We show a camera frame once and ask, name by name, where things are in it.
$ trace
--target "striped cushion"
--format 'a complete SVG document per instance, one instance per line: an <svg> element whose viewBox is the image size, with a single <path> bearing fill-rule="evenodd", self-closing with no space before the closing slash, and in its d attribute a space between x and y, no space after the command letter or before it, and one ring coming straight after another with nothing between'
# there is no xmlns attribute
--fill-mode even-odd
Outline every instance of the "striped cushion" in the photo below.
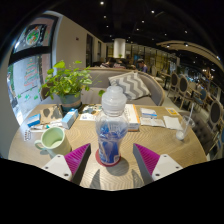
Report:
<svg viewBox="0 0 224 224"><path fill-rule="evenodd" d="M116 80L116 83L123 89L123 92L128 100L135 100L147 95L151 96L148 88L138 77L137 73L134 73L134 75L132 74L121 77Z"/></svg>
<svg viewBox="0 0 224 224"><path fill-rule="evenodd" d="M110 84L112 86L117 86L116 79L119 79L119 78L122 78L122 77L126 77L128 75L134 75L134 72L128 72L128 73L124 73L122 75L112 76L112 77L109 77L108 79L109 79Z"/></svg>

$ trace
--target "potted plant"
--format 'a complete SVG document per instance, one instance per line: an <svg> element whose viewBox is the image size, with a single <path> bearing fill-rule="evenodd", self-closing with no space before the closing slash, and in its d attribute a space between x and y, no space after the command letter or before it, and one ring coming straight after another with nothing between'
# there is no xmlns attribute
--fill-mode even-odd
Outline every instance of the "potted plant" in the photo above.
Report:
<svg viewBox="0 0 224 224"><path fill-rule="evenodd" d="M90 71L88 68L90 66L83 70L75 68L75 65L80 63L82 62L75 61L73 62L73 68L69 66L69 69L67 69L63 60L57 62L53 66L54 68L57 68L56 75L53 75L53 68L49 69L45 80L46 83L40 87L40 89L49 89L45 96L50 96L52 100L54 99L53 94L58 95L62 102L62 108L66 112L71 108L77 109L81 106L82 89L89 91L89 85L91 85L94 81L91 80L92 77L89 74ZM98 92L99 96L102 96L104 92L104 90L100 90Z"/></svg>

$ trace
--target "small bottle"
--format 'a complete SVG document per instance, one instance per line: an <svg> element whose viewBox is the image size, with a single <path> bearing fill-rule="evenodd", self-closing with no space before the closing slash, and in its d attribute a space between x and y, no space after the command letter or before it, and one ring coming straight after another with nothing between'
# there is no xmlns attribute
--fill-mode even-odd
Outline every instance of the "small bottle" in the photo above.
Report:
<svg viewBox="0 0 224 224"><path fill-rule="evenodd" d="M128 119L124 113L127 97L119 86L109 86L102 96L102 111L96 117L99 158L113 166L120 160L120 145L128 132Z"/></svg>

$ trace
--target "booth seat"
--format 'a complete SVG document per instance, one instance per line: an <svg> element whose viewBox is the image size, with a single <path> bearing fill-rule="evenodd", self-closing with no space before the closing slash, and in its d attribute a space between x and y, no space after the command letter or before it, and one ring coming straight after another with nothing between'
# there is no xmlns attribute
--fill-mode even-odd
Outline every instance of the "booth seat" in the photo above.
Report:
<svg viewBox="0 0 224 224"><path fill-rule="evenodd" d="M83 104L101 104L101 97L98 95L100 90L106 91L110 86L109 77L122 75L124 73L131 72L133 70L128 69L115 69L115 68L98 68L91 67L88 69L93 80L93 84L90 85L90 90L82 90L81 101ZM165 93L160 84L150 75L139 72L138 74L151 92L151 97L144 96L135 100L128 100L127 104L135 105L147 105L147 106L161 106L164 101ZM41 96L44 99L41 104L60 103L60 99L57 95L54 95L54 100L50 97L45 97L47 88L42 89Z"/></svg>

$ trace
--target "mug handle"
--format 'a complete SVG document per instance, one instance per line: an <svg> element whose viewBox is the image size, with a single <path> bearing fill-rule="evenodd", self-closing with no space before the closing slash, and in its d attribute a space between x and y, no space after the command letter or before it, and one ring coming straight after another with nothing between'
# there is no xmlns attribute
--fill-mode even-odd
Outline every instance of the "mug handle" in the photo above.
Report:
<svg viewBox="0 0 224 224"><path fill-rule="evenodd" d="M40 149L40 150L47 150L47 149L44 148L44 147L40 147L40 146L38 146L38 144L42 144L41 140L36 140L36 141L34 142L34 145L35 145L38 149Z"/></svg>

